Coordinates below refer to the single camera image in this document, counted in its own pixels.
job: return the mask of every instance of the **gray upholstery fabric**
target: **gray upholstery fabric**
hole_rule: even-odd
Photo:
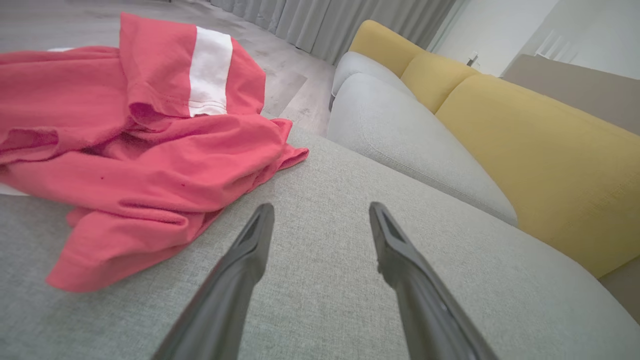
[[[342,56],[333,75],[331,94],[336,96],[342,83],[353,74],[368,74],[415,98],[408,87],[391,70],[362,54],[349,51]]]
[[[518,229],[294,128],[309,159],[229,206],[174,258],[109,288],[44,278],[68,206],[0,195],[0,358],[144,359],[262,202],[276,223],[240,359],[406,359],[367,209],[386,204],[501,359],[637,359],[640,327],[596,279]]]
[[[421,103],[366,74],[347,79],[327,138],[517,226],[511,203]]]

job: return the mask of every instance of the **wooden floor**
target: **wooden floor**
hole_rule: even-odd
[[[234,37],[267,74],[262,114],[326,134],[335,68],[268,31],[205,2],[21,0],[0,4],[0,52],[118,46],[120,12],[196,24]]]

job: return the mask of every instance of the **floor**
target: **floor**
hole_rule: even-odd
[[[329,122],[335,68],[268,31],[205,1],[21,0],[0,6],[0,52],[118,46],[120,12],[188,22],[234,37],[267,74],[262,114],[321,136]]]

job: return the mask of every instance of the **red garment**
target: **red garment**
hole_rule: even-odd
[[[0,182],[77,206],[47,278],[67,291],[172,257],[308,154],[259,115],[264,72],[230,36],[121,21],[119,49],[0,55]]]

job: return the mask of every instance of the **yellow cushion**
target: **yellow cushion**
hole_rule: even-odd
[[[463,63],[423,51],[409,63],[401,79],[435,113],[456,86],[476,74],[479,72]]]
[[[467,78],[436,116],[521,230],[601,277],[640,254],[640,136],[520,86]]]
[[[376,60],[397,77],[402,76],[416,55],[424,52],[419,46],[373,20],[365,20],[360,25],[349,51]]]

